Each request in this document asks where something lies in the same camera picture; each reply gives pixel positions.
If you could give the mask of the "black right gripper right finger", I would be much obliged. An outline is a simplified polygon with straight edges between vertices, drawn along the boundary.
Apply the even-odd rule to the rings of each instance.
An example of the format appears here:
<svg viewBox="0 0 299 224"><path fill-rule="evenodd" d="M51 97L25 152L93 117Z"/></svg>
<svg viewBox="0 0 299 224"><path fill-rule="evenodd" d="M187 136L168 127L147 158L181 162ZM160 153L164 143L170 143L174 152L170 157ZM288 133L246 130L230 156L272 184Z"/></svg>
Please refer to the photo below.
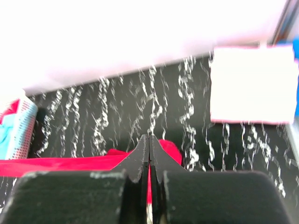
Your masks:
<svg viewBox="0 0 299 224"><path fill-rule="evenodd" d="M149 137L155 224L293 224L272 180L255 171L190 172Z"/></svg>

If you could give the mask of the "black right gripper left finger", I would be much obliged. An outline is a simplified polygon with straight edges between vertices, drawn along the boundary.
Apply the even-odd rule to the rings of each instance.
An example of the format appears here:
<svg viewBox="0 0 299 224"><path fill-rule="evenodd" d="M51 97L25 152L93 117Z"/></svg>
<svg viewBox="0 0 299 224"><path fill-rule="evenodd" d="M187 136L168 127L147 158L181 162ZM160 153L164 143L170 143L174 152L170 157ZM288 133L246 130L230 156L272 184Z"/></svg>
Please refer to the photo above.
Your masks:
<svg viewBox="0 0 299 224"><path fill-rule="evenodd" d="M30 172L14 187L3 224L146 223L149 136L111 171Z"/></svg>

